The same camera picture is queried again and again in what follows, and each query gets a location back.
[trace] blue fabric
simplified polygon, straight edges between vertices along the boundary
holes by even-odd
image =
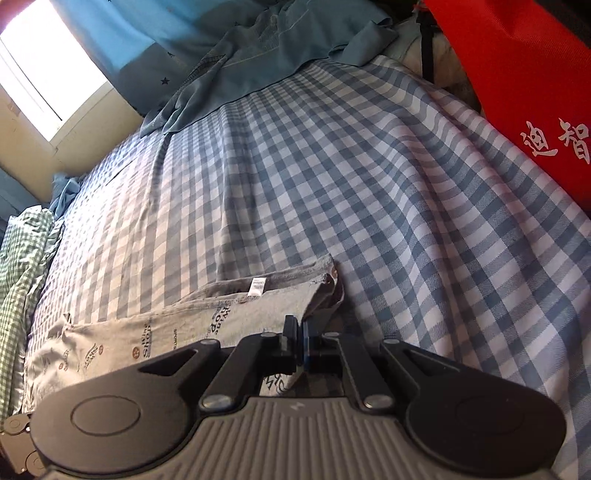
[[[179,132],[220,106],[331,57],[361,66],[396,38],[391,19],[369,0],[291,0],[236,27],[203,58],[183,87],[144,119],[141,134]]]
[[[177,132],[310,60],[360,66],[396,33],[370,0],[51,0],[141,115]]]
[[[168,100],[226,32],[274,0],[51,0],[117,91],[145,115]]]
[[[18,181],[0,168],[0,245],[11,216],[20,215],[26,208],[40,202]]]
[[[61,218],[67,208],[80,192],[81,177],[68,177],[65,173],[56,173],[53,176],[53,194],[49,209],[56,219]]]

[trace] blue curtain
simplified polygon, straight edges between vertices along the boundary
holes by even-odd
[[[236,25],[274,0],[51,0],[90,58],[141,115],[163,106]]]
[[[0,245],[11,216],[18,216],[26,208],[40,202],[25,187],[0,168]]]

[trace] black strap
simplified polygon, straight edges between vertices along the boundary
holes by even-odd
[[[441,31],[433,14],[429,10],[419,10],[417,23],[421,26],[421,63],[423,64],[423,78],[431,83],[435,82],[435,62],[433,59],[433,37]]]

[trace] round pad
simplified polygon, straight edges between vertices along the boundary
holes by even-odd
[[[480,372],[431,377],[408,406],[407,429],[429,455],[476,476],[509,477],[547,466],[566,423],[547,397]]]
[[[96,412],[109,412],[100,416]],[[139,420],[139,407],[133,400],[106,395],[83,401],[74,408],[72,423],[83,433],[110,436],[130,429]]]
[[[174,377],[127,369],[49,395],[33,414],[31,438],[49,464],[120,475],[170,453],[190,426]]]

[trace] blue checkered bed sheet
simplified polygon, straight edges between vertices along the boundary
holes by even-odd
[[[528,385],[563,409],[554,465],[591,475],[591,221],[485,119],[386,57],[315,61],[174,135],[132,135],[84,182],[35,313],[160,309],[325,253],[343,327]]]

